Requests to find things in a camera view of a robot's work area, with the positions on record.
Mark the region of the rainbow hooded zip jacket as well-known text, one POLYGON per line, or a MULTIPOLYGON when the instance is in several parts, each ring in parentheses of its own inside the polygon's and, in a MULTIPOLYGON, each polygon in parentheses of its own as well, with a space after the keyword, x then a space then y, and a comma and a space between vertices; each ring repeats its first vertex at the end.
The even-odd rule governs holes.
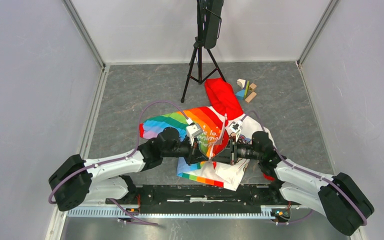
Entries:
MULTIPOLYGON (((210 105, 186 109, 151 117, 139 126, 140 137, 143 139, 155 138, 164 128, 173 127, 179 132, 183 140, 187 136, 187 117, 198 124, 203 133, 198 136, 200 150, 207 156, 215 157, 227 144, 233 132, 229 125, 240 122, 241 132, 239 143, 250 144, 252 134, 257 131, 269 132, 269 129, 244 113, 240 102, 234 94, 233 87, 221 78, 212 78, 204 84, 210 105)), ((201 161, 188 165, 182 157, 178 159, 177 176, 195 182, 222 187, 236 191, 239 187, 245 170, 249 164, 248 159, 240 158, 238 163, 201 161)))

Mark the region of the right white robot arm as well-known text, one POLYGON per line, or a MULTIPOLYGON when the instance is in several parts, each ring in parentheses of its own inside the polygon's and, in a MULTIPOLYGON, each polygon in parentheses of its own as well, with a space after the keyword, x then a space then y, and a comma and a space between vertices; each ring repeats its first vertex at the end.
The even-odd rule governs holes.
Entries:
POLYGON ((373 204, 346 173, 336 175, 303 167, 281 155, 270 134, 256 131, 249 143, 228 138, 226 146, 214 157, 215 162, 235 165, 239 159, 255 160, 262 173, 273 178, 269 199, 275 204, 294 202, 326 217, 340 233, 351 236, 367 225, 375 212, 373 204))

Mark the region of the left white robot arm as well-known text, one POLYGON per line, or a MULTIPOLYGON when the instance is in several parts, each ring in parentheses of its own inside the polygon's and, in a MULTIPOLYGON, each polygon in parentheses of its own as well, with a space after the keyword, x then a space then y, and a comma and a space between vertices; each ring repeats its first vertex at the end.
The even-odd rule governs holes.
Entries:
POLYGON ((180 139, 175 128, 167 127, 156 137, 122 154, 96 159, 82 159, 79 154, 68 157, 48 179, 51 187, 48 201, 61 212, 84 202, 110 198, 131 204, 137 198, 137 190, 126 175, 153 169, 165 158, 184 158, 189 164, 208 160, 197 138, 180 139))

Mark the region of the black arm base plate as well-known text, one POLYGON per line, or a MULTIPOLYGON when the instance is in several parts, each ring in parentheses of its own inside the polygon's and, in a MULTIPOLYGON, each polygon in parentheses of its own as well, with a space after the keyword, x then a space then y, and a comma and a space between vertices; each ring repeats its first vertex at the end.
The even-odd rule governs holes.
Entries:
POLYGON ((241 184, 235 191, 212 185, 142 185, 117 200, 141 214, 257 214, 261 206, 286 208, 267 184, 241 184))

